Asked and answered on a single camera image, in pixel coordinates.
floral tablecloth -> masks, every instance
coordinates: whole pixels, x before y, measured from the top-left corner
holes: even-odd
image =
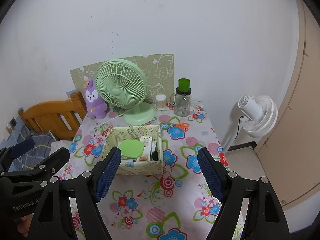
[[[103,159],[106,134],[111,127],[129,126],[111,107],[103,120],[83,120],[70,147],[70,161],[57,173],[61,180],[90,171]],[[188,123],[186,131],[162,123],[163,175],[116,175],[108,194],[98,203],[100,214],[113,239],[206,239],[221,204],[211,195],[197,161],[197,152],[207,147],[228,168],[218,137],[200,101],[194,102],[188,117],[174,115],[168,103],[146,125]],[[79,239],[85,239],[75,199],[70,200],[73,223]],[[233,239],[243,228],[242,214]]]

wooden bed frame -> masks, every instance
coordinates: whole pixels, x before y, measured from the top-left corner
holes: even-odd
[[[70,95],[66,101],[49,101],[30,107],[28,110],[19,110],[18,114],[27,127],[37,133],[52,131],[60,140],[72,140],[79,129],[80,123],[75,117],[77,112],[84,119],[87,108],[80,92]],[[72,130],[62,120],[63,115]]]

wooden door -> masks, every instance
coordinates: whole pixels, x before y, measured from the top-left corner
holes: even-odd
[[[257,153],[287,208],[320,186],[320,27],[305,5],[304,9],[306,42],[300,76],[279,124]]]

human hand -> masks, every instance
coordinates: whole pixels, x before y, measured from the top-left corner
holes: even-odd
[[[22,221],[17,225],[17,230],[19,233],[22,233],[24,237],[28,236],[32,214],[20,218]]]

fan base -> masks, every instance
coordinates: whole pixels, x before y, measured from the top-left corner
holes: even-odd
[[[142,125],[151,121],[156,115],[156,110],[149,103],[142,102],[139,104],[139,108],[140,110],[137,113],[132,110],[123,115],[128,124]]]

